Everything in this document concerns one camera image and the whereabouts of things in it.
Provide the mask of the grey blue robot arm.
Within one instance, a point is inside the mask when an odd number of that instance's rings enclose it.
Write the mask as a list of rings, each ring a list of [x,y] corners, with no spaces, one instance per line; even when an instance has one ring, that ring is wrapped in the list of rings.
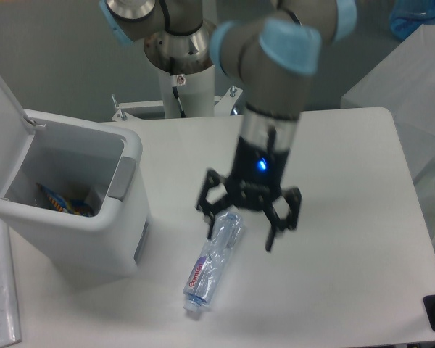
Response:
[[[297,123],[318,70],[323,46],[356,26],[354,1],[274,1],[270,14],[215,26],[201,1],[101,1],[116,38],[142,41],[150,63],[167,76],[180,117],[188,117],[184,88],[211,68],[244,87],[244,119],[228,176],[208,170],[196,208],[214,224],[229,207],[263,212],[270,223],[265,248],[296,229],[302,195],[282,188]]]

